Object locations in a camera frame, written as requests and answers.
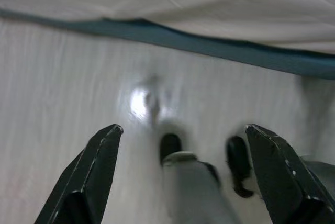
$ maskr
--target shoe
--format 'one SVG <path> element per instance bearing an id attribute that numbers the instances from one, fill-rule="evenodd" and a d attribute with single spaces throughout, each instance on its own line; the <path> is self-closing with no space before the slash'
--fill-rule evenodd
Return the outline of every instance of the shoe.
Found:
<path id="1" fill-rule="evenodd" d="M 173 133 L 165 134 L 160 143 L 160 162 L 163 164 L 163 160 L 174 152 L 182 151 L 182 142 L 180 138 Z"/>
<path id="2" fill-rule="evenodd" d="M 250 177 L 251 172 L 244 140 L 238 136 L 228 139 L 226 150 L 235 192 L 243 198 L 252 197 L 254 192 L 243 187 L 243 181 Z"/>

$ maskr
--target white fabric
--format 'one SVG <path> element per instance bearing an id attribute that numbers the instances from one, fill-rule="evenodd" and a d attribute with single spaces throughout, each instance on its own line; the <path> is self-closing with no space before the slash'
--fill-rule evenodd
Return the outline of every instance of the white fabric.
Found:
<path id="1" fill-rule="evenodd" d="M 66 20 L 146 18 L 199 35 L 335 53 L 335 0 L 0 0 Z"/>

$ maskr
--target glossy floor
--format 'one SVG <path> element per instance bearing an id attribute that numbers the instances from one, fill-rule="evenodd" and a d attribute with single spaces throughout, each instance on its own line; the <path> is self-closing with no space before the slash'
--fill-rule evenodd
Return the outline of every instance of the glossy floor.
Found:
<path id="1" fill-rule="evenodd" d="M 244 223 L 269 223 L 231 190 L 225 139 L 254 122 L 335 164 L 335 83 L 115 38 L 0 20 L 0 223 L 33 223 L 100 128 L 123 126 L 103 223 L 170 223 L 159 134 L 214 164 Z"/>

